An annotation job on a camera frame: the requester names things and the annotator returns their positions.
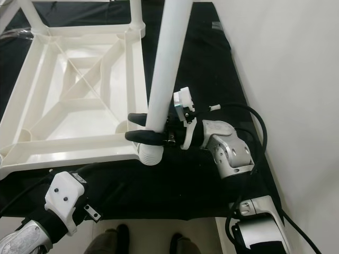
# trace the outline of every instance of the white clip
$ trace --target white clip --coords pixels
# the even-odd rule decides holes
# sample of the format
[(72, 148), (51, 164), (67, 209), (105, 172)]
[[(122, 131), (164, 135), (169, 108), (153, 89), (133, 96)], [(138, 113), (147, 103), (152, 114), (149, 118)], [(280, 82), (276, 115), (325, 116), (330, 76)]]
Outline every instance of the white clip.
[(84, 186), (70, 173), (64, 171), (55, 175), (46, 193), (44, 208), (59, 216), (68, 229), (68, 235), (73, 235), (77, 231), (72, 216), (75, 203), (84, 192)]
[(195, 112), (191, 93), (188, 87), (180, 89), (179, 92), (174, 93), (173, 95), (174, 107), (178, 114), (178, 117), (181, 122), (184, 122), (186, 127), (186, 136), (184, 143), (180, 146), (182, 150), (187, 150), (192, 142), (193, 132), (197, 124), (197, 118), (194, 118), (192, 122), (188, 123), (186, 121), (184, 108), (188, 107), (190, 112)]

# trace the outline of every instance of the white tube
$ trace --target white tube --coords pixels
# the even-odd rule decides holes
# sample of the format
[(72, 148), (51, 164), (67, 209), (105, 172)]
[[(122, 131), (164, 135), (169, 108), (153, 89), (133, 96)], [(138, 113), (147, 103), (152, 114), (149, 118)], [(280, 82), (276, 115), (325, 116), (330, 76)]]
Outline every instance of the white tube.
[(141, 38), (145, 36), (145, 23), (142, 20), (141, 0), (130, 0), (132, 30), (140, 30)]
[(19, 5), (30, 22), (32, 33), (49, 35), (48, 27), (42, 22), (31, 0), (18, 0)]
[[(147, 130), (164, 131), (192, 4), (193, 0), (165, 1), (148, 104)], [(146, 165), (158, 164), (162, 159), (163, 149), (141, 144), (140, 161)]]

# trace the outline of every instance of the shoe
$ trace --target shoe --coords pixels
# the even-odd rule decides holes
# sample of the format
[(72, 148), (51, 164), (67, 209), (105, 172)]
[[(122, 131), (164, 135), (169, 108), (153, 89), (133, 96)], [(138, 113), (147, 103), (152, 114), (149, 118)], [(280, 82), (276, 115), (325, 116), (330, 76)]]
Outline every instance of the shoe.
[(128, 254), (129, 252), (129, 230), (124, 224), (117, 227), (118, 242), (117, 242), (117, 254)]
[(182, 234), (176, 233), (172, 236), (171, 245), (169, 246), (169, 254), (176, 254), (178, 240), (182, 238)]

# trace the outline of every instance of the silver metal joint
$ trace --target silver metal joint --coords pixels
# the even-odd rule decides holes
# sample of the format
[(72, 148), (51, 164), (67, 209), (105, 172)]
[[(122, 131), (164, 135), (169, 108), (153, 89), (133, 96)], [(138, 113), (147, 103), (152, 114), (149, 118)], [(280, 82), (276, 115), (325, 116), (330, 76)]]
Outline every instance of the silver metal joint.
[(203, 120), (204, 142), (213, 155), (221, 178), (251, 171), (253, 159), (247, 144), (238, 138), (234, 128), (222, 121)]
[(1, 254), (47, 253), (52, 248), (49, 236), (36, 221), (28, 222), (22, 229), (0, 240)]

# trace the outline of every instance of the tile floor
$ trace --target tile floor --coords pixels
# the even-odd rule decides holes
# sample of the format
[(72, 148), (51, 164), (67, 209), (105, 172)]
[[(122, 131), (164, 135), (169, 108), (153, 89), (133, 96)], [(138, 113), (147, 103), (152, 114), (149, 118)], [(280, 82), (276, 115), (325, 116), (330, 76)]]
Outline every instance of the tile floor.
[[(0, 237), (13, 232), (21, 218), (2, 218)], [(89, 243), (98, 234), (124, 223), (130, 229), (130, 254), (168, 254), (171, 237), (180, 232), (190, 238), (202, 254), (222, 254), (215, 218), (190, 221), (180, 220), (111, 220), (95, 224), (85, 221), (78, 226), (78, 232), (62, 238), (50, 251), (51, 254), (83, 254)]]

